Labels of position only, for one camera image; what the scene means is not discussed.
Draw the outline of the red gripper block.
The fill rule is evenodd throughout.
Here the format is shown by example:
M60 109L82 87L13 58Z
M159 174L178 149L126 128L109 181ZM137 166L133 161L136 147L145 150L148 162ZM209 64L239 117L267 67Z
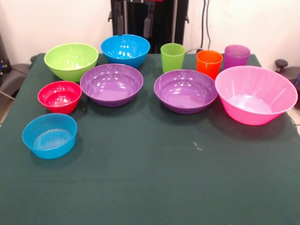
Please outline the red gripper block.
M148 5L148 14L144 20L143 36L145 38L150 38L152 36L152 25L154 18L154 3L153 2L162 2L162 0L149 0ZM121 2L115 2L115 17L116 17L116 34L123 34L123 16L121 14Z

